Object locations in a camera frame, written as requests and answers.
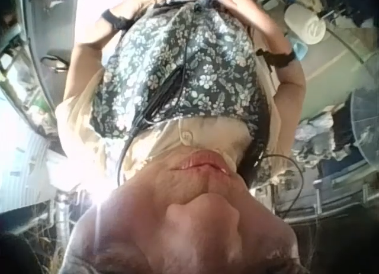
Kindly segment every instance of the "white container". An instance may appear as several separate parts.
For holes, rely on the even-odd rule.
[[[284,21],[308,45],[321,42],[325,36],[325,21],[320,20],[316,13],[299,4],[288,7],[284,14]]]

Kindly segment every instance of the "black strap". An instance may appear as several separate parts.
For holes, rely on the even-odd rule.
[[[123,17],[116,17],[111,11],[108,9],[102,13],[101,17],[105,19],[108,23],[112,25],[114,30],[129,30],[134,24],[134,20],[127,20]]]
[[[277,68],[284,68],[288,66],[290,62],[296,59],[296,53],[294,50],[290,54],[273,54],[268,51],[263,51],[262,49],[259,49],[256,52],[257,56],[263,56],[265,59],[270,71],[271,66],[277,67]]]

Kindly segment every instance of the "beige shirt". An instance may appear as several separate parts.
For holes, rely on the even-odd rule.
[[[252,33],[255,47],[265,49],[262,36]],[[268,95],[271,110],[271,130],[268,153],[282,154],[278,145],[280,116],[273,102],[273,91],[279,81],[276,74],[270,72],[262,57],[256,58],[256,71],[259,83]],[[100,137],[89,125],[92,97],[103,76],[100,70],[88,83],[85,90],[77,96],[64,99],[56,109],[59,137],[62,147],[69,159],[80,162],[81,168],[92,173],[98,179],[107,174],[106,139]],[[251,141],[247,126],[236,119],[218,118],[183,118],[163,123],[152,130],[141,133],[134,139],[123,162],[126,178],[130,178],[147,161],[178,145],[194,146],[219,152],[233,171],[243,156],[243,151]],[[281,160],[271,160],[273,172],[282,170]]]

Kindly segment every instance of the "shelf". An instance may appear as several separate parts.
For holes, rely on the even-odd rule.
[[[0,37],[0,53],[8,47],[9,43],[15,39],[19,34],[21,34],[21,26],[19,24],[15,24],[11,27],[2,37]]]

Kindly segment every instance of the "person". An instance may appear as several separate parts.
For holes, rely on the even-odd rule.
[[[62,147],[114,190],[76,223],[62,274],[304,272],[293,230],[249,188],[283,170],[265,156],[290,154],[305,77],[258,44],[293,52],[253,0],[125,0],[74,46]]]

